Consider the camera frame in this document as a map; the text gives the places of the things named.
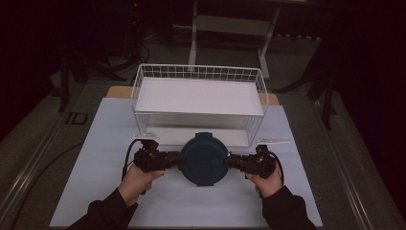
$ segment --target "black jacket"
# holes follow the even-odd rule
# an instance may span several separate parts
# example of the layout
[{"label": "black jacket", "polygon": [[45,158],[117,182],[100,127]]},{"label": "black jacket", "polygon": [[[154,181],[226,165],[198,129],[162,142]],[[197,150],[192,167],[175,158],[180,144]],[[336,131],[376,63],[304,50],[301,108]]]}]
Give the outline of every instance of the black jacket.
[{"label": "black jacket", "polygon": [[[105,200],[90,203],[87,214],[67,229],[124,230],[137,206],[126,208],[119,191],[115,190]],[[287,187],[262,199],[262,215],[273,230],[316,229],[307,217],[304,199],[292,195]]]}]

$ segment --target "person's left hand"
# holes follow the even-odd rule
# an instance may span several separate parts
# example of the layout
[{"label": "person's left hand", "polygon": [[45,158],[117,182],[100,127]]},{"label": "person's left hand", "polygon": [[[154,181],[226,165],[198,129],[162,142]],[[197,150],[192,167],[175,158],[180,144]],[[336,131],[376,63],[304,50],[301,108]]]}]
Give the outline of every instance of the person's left hand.
[{"label": "person's left hand", "polygon": [[152,181],[164,175],[165,171],[143,172],[132,164],[129,167],[122,183],[119,185],[119,192],[127,207],[134,205],[143,191],[152,187]]}]

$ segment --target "wire rack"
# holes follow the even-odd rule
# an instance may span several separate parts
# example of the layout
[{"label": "wire rack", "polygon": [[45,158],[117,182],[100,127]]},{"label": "wire rack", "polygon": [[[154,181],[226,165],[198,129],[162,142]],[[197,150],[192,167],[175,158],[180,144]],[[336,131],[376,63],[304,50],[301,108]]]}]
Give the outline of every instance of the wire rack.
[{"label": "wire rack", "polygon": [[[147,133],[148,122],[150,120],[150,115],[152,115],[151,113],[147,112],[135,111],[137,99],[140,96],[143,79],[145,77],[192,79],[205,81],[251,82],[257,88],[258,99],[261,104],[263,115],[266,113],[266,108],[268,106],[268,95],[265,83],[263,80],[262,72],[258,68],[209,65],[141,64],[139,66],[132,91],[134,115],[140,134]],[[154,114],[154,116],[156,119],[157,116],[168,117],[171,115]],[[260,126],[262,117],[247,116],[244,119],[245,129],[247,131],[247,139],[250,145]],[[192,115],[185,114],[183,116],[183,119],[190,120],[192,119]]]}]

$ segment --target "black sleeve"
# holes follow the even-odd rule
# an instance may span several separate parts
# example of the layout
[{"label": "black sleeve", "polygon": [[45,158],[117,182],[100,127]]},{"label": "black sleeve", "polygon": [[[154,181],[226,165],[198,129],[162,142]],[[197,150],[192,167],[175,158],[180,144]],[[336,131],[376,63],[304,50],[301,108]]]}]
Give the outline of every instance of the black sleeve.
[{"label": "black sleeve", "polygon": [[287,187],[262,200],[262,215],[273,230],[316,229],[307,217],[305,200]]},{"label": "black sleeve", "polygon": [[81,229],[127,229],[138,204],[126,207],[122,196],[116,189],[103,201],[96,200],[89,204],[87,214],[68,227],[68,230]]}]

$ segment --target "hand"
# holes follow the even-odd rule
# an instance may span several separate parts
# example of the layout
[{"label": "hand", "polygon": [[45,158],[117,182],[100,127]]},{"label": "hand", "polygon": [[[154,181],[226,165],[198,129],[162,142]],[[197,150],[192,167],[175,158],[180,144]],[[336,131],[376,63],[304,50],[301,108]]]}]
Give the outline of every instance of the hand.
[{"label": "hand", "polygon": [[281,169],[275,162],[275,170],[268,178],[263,179],[257,175],[245,174],[255,185],[257,193],[261,193],[264,198],[269,197],[282,188]]},{"label": "hand", "polygon": [[132,164],[118,188],[125,205],[127,207],[134,205],[143,191],[151,189],[152,181],[163,175],[164,171],[144,173],[140,168]]}]

